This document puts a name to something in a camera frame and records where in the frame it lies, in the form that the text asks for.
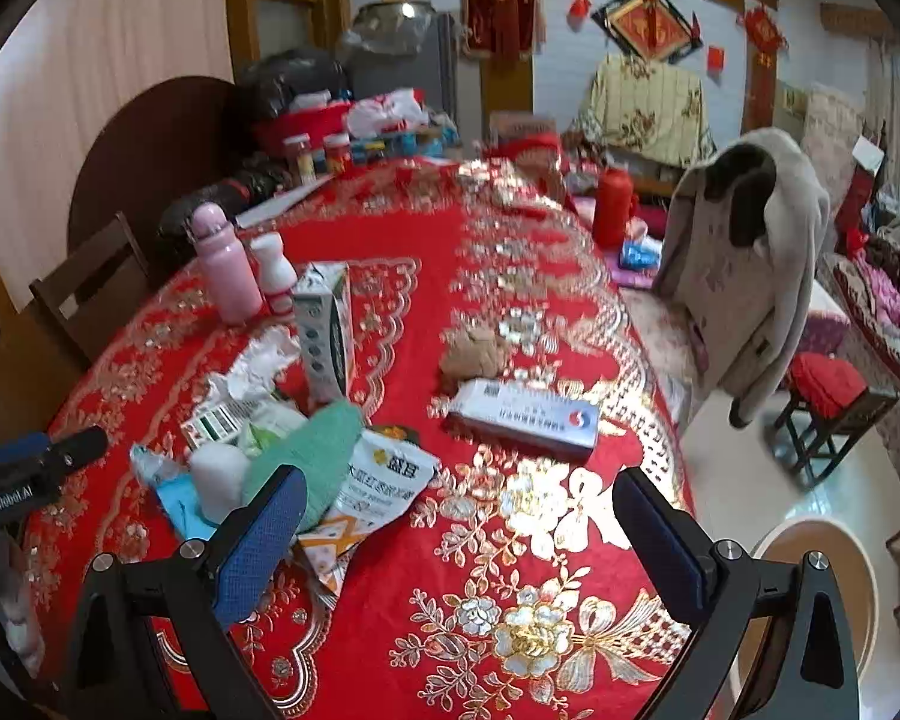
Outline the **light blue wrapper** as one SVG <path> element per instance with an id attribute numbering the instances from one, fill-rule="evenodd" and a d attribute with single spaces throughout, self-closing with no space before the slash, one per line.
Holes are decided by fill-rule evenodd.
<path id="1" fill-rule="evenodd" d="M 141 444 L 131 445 L 130 463 L 137 481 L 154 491 L 182 541 L 211 539 L 217 527 L 201 515 L 198 491 L 185 466 Z"/>

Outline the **white orange snack packet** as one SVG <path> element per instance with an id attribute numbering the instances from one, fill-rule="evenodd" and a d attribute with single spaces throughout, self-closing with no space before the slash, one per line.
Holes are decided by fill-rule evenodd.
<path id="1" fill-rule="evenodd" d="M 329 610 L 340 601 L 347 567 L 372 533 L 409 511 L 440 470 L 440 460 L 409 440 L 365 431 L 341 488 L 320 522 L 297 536 L 315 592 Z"/>

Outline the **dark wooden chair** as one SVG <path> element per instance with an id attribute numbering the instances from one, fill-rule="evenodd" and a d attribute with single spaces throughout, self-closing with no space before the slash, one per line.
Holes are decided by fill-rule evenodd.
<path id="1" fill-rule="evenodd" d="M 146 257 L 118 211 L 30 293 L 71 358 L 84 371 L 100 358 L 151 294 Z"/>

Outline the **white green crumpled wrapper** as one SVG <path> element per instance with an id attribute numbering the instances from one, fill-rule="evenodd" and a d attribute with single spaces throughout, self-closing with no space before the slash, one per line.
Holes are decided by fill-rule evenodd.
<path id="1" fill-rule="evenodd" d="M 299 340 L 285 325 L 252 338 L 226 372 L 209 374 L 208 393 L 180 426 L 188 449 L 235 442 L 261 406 L 278 401 L 278 379 L 299 359 Z"/>

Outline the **small white yogurt bottle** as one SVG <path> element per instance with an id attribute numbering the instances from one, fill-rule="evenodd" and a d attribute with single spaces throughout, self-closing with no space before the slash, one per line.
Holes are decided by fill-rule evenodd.
<path id="1" fill-rule="evenodd" d="M 292 314 L 292 289 L 297 283 L 294 266 L 284 255 L 279 232 L 267 232 L 250 241 L 250 252 L 258 263 L 258 286 L 274 317 Z"/>

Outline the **white blue medicine box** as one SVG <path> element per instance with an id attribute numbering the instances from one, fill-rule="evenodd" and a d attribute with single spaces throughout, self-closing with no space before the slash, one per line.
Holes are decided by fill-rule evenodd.
<path id="1" fill-rule="evenodd" d="M 475 431 L 577 461 L 593 454 L 600 434 L 600 410 L 593 403 L 505 380 L 468 380 L 448 414 Z"/>

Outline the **dark round tabletop leaning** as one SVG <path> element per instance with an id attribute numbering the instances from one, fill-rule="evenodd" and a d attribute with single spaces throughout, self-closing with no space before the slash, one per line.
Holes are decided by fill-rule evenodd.
<path id="1" fill-rule="evenodd" d="M 152 255 L 164 211 L 237 176 L 255 151 L 238 86 L 196 75 L 151 86 L 120 107 L 92 143 L 69 203 L 66 250 L 76 252 L 121 215 Z"/>

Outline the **crumpled brown tissue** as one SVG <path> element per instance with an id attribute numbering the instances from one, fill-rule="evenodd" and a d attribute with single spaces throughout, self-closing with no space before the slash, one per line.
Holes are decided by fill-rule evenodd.
<path id="1" fill-rule="evenodd" d="M 492 328 L 457 328 L 448 335 L 440 360 L 442 376 L 452 382 L 493 379 L 507 364 L 507 343 Z"/>

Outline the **floral sofa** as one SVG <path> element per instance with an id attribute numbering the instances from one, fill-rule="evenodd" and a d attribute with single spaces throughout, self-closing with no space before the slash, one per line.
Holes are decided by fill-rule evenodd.
<path id="1" fill-rule="evenodd" d="M 894 388 L 899 394 L 898 405 L 880 421 L 877 431 L 900 481 L 900 330 L 878 307 L 877 293 L 861 263 L 827 252 L 821 255 L 816 277 L 850 320 L 839 353 L 871 387 Z"/>

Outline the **small jar red lid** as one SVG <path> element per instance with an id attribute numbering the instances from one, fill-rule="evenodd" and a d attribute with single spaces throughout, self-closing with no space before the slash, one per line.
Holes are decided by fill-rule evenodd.
<path id="1" fill-rule="evenodd" d="M 352 166 L 351 137 L 346 132 L 326 135 L 323 140 L 326 164 L 331 174 L 344 174 Z"/>
<path id="2" fill-rule="evenodd" d="M 312 143 L 306 133 L 290 135 L 283 140 L 284 156 L 287 167 L 297 187 L 312 184 L 317 180 L 315 166 L 313 165 Z"/>

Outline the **red basin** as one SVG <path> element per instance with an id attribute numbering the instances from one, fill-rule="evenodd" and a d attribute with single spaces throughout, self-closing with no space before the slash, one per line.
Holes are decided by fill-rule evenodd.
<path id="1" fill-rule="evenodd" d="M 276 119 L 258 122 L 253 126 L 253 133 L 266 154 L 271 158 L 282 158 L 286 138 L 307 135 L 313 148 L 318 148 L 328 135 L 343 133 L 351 107 L 349 101 L 331 101 L 323 107 L 288 110 Z"/>

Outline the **black plastic bag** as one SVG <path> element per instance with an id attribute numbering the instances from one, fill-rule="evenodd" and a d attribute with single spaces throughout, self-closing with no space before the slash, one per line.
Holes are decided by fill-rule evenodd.
<path id="1" fill-rule="evenodd" d="M 276 119 L 301 94 L 328 91 L 338 99 L 351 88 L 340 62 L 315 47 L 297 47 L 261 59 L 244 68 L 235 84 L 261 119 Z"/>

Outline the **beige coat on chair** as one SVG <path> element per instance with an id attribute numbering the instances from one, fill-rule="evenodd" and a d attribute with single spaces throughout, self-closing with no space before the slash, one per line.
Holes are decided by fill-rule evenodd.
<path id="1" fill-rule="evenodd" d="M 797 351 L 829 216 L 813 164 L 774 127 L 691 166 L 671 195 L 652 291 L 686 321 L 694 393 L 724 390 L 736 429 L 758 416 Z"/>

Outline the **white plastic bag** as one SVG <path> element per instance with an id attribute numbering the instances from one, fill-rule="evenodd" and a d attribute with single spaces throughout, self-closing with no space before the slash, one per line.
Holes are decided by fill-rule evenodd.
<path id="1" fill-rule="evenodd" d="M 413 88 L 398 88 L 374 98 L 356 101 L 344 119 L 352 138 L 367 140 L 390 132 L 418 130 L 429 124 L 429 114 Z"/>

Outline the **red diamond Fu poster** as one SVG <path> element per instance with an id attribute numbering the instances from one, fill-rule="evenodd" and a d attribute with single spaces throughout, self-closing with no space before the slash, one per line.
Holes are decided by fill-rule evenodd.
<path id="1" fill-rule="evenodd" d="M 678 64 L 702 47 L 696 13 L 686 18 L 671 0 L 610 0 L 590 18 L 622 54 L 644 62 Z"/>

